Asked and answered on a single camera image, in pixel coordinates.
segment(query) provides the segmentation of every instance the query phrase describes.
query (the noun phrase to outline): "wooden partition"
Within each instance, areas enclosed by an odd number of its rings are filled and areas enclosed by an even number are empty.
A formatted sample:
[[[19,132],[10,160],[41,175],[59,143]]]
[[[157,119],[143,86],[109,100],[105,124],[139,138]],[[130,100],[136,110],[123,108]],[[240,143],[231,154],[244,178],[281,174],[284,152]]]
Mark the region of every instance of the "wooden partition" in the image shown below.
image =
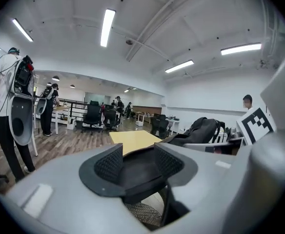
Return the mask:
[[[162,108],[161,107],[142,107],[142,106],[133,106],[134,112],[142,112],[142,113],[149,113],[149,114],[161,114]]]

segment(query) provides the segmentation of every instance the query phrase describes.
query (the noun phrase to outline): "white shirt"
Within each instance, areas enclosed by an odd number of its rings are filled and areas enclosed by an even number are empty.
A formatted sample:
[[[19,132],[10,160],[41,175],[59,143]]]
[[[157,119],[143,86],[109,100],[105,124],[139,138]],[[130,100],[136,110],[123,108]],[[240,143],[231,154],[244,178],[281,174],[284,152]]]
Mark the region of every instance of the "white shirt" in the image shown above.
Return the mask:
[[[21,56],[12,54],[7,54],[0,58],[0,117],[7,116],[8,101],[11,98],[11,96],[7,98],[7,95],[15,73],[16,66],[14,63],[21,58]]]

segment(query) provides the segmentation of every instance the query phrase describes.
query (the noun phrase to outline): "shoe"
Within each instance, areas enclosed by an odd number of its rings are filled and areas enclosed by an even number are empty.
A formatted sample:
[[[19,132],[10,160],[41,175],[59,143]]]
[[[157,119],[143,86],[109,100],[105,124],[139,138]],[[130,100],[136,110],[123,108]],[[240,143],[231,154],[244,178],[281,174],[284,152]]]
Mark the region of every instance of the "shoe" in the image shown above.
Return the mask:
[[[29,169],[27,169],[27,167],[26,167],[26,166],[24,167],[24,171],[25,171],[27,174],[32,173],[32,172],[30,172],[30,171],[29,171]]]

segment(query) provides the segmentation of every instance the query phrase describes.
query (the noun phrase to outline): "white label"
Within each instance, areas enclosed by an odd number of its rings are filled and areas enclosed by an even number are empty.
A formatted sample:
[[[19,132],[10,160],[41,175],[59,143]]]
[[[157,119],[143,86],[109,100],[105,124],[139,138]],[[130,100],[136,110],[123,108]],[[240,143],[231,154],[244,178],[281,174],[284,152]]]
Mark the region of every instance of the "white label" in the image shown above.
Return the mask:
[[[227,169],[230,168],[230,166],[231,166],[231,164],[228,164],[228,163],[220,161],[220,160],[216,161],[215,165],[221,166],[221,167],[224,167],[224,168],[227,168]]]

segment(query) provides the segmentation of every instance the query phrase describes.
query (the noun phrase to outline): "black and white marker board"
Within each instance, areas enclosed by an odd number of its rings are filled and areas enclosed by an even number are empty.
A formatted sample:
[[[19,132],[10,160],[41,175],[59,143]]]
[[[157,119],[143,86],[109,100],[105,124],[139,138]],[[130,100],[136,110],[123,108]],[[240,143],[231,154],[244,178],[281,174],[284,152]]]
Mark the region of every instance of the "black and white marker board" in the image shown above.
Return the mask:
[[[252,145],[264,135],[274,132],[270,117],[261,108],[250,109],[237,120],[237,124],[244,135],[247,145]]]

